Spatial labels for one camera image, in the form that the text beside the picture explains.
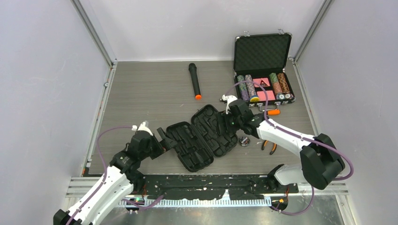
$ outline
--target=microphone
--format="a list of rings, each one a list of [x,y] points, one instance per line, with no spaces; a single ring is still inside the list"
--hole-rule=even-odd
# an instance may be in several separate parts
[[[191,74],[193,93],[195,94],[196,100],[201,100],[202,96],[200,94],[198,74],[196,73],[196,65],[195,63],[190,63],[188,66],[189,73]]]

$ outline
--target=wood grain surface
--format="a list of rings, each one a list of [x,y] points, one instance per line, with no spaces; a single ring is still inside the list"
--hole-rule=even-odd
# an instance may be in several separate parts
[[[191,62],[119,62],[106,106],[101,131],[116,126],[139,125],[149,121],[150,129],[156,129],[190,121],[191,116],[206,104],[212,104],[219,111],[225,110],[220,97],[233,85],[232,61],[198,61],[198,78],[202,100],[195,100],[188,64]],[[280,107],[281,114],[272,118],[289,128],[313,134],[311,123],[301,95],[293,66],[288,61],[286,74],[289,78],[296,102]],[[128,129],[111,131],[101,141],[101,151],[107,163],[121,151],[134,133]],[[279,164],[295,164],[299,159],[291,152],[278,148],[270,156],[269,144],[264,151],[262,140],[251,137],[248,147],[235,147],[231,152],[197,173],[268,173]],[[170,150],[155,160],[145,159],[139,169],[144,174],[178,173],[188,174]],[[103,173],[104,169],[97,152],[94,152],[90,173]]]

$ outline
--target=orange pliers handle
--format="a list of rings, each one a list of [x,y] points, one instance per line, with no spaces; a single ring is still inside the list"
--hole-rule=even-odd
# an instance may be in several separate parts
[[[267,143],[268,143],[267,140],[265,140],[265,141],[262,143],[261,150],[264,150],[264,148],[265,148],[265,146],[267,145]],[[270,155],[272,155],[272,154],[275,152],[276,147],[277,147],[277,145],[274,143],[274,146],[272,147],[272,150],[269,152]]]

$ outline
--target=orange handle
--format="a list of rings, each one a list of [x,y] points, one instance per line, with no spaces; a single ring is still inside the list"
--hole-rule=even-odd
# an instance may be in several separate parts
[[[274,109],[274,110],[269,110],[267,111],[267,115],[269,116],[276,116],[281,114],[281,111],[279,109]]]

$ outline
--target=black tool case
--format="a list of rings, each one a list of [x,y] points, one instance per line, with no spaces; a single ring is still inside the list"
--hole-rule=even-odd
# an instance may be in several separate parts
[[[264,34],[264,35],[244,35],[235,38],[234,53],[234,82],[237,83],[237,76],[251,75],[253,79],[267,77],[270,83],[265,90],[272,90],[275,94],[269,75],[271,73],[283,73],[287,81],[289,90],[293,95],[291,99],[269,100],[268,105],[284,105],[296,101],[289,79],[285,73],[286,61],[288,58],[291,34]],[[236,86],[237,97],[241,97],[239,87]],[[265,101],[249,102],[249,106],[262,106]]]
[[[221,157],[237,144],[235,133],[221,132],[219,112],[206,105],[188,122],[179,122],[167,127],[166,135],[175,140],[174,148],[178,158],[190,172],[196,172],[210,165],[214,157]]]

